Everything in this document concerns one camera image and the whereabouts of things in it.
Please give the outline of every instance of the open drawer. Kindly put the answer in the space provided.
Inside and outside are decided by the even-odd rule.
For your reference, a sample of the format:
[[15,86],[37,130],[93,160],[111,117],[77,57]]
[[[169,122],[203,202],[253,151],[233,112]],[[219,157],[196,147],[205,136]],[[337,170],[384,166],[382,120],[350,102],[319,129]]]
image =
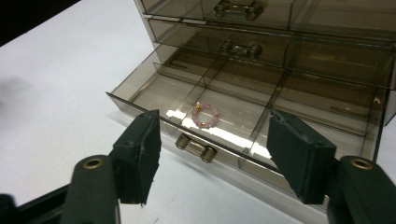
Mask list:
[[[331,140],[337,158],[374,160],[389,90],[161,45],[108,95],[134,116],[160,109],[163,131],[203,161],[220,159],[291,192],[266,149],[272,109]],[[198,114],[197,103],[211,107]]]

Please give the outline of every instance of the drawer compartment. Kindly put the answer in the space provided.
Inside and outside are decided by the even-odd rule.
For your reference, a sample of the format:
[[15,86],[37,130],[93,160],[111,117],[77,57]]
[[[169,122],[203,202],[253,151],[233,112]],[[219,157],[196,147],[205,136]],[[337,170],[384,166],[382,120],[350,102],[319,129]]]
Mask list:
[[246,32],[215,24],[149,19],[154,42],[224,55],[254,63],[282,66],[289,35]]
[[395,89],[395,58],[387,48],[295,36],[285,58],[290,70]]
[[131,115],[160,109],[163,131],[193,142],[194,154],[214,148],[217,159],[291,192],[266,149],[272,109],[331,140],[337,158],[374,160],[389,90],[162,45],[109,95]]
[[396,38],[393,0],[296,0],[291,29],[328,35]]

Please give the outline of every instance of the drawer front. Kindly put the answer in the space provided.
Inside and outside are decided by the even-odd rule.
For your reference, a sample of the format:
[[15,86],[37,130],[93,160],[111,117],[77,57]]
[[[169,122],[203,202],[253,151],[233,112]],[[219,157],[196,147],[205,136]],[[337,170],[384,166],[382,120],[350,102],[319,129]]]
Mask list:
[[331,140],[336,158],[373,160],[389,90],[160,46],[109,95],[134,116],[160,109],[163,131],[203,161],[226,161],[291,192],[266,148],[272,109]]
[[149,19],[154,42],[254,63],[282,66],[289,35],[255,34],[224,26]]

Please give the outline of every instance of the transparent plastic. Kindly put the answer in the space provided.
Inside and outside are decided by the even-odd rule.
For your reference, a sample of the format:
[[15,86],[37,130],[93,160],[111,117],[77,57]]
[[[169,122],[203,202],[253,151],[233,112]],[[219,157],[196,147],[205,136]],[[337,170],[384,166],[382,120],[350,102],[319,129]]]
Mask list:
[[[389,90],[161,45],[110,96],[127,113],[125,106],[159,108],[166,132],[182,131],[218,150],[216,158],[268,181],[265,174],[277,172],[266,149],[273,108],[336,144],[336,158],[374,160]],[[198,127],[197,103],[215,106],[219,122]],[[213,117],[210,110],[199,116]],[[277,186],[290,190],[282,178],[274,177]]]
[[393,0],[295,0],[291,29],[384,40],[396,38]]

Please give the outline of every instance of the smoky plastic drawer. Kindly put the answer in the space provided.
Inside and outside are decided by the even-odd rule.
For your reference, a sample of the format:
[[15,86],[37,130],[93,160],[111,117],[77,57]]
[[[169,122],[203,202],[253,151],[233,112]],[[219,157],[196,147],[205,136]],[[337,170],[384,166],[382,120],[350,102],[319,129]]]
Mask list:
[[183,49],[283,66],[289,35],[235,29],[204,21],[164,21],[148,19],[154,42]]
[[[162,45],[109,95],[131,115],[160,109],[163,131],[192,139],[194,154],[214,148],[217,159],[291,192],[266,148],[272,109],[332,141],[337,158],[374,160],[389,90]],[[194,123],[198,102],[219,111],[213,127]],[[198,117],[212,118],[210,109]]]
[[295,0],[292,30],[393,41],[396,38],[396,1]]

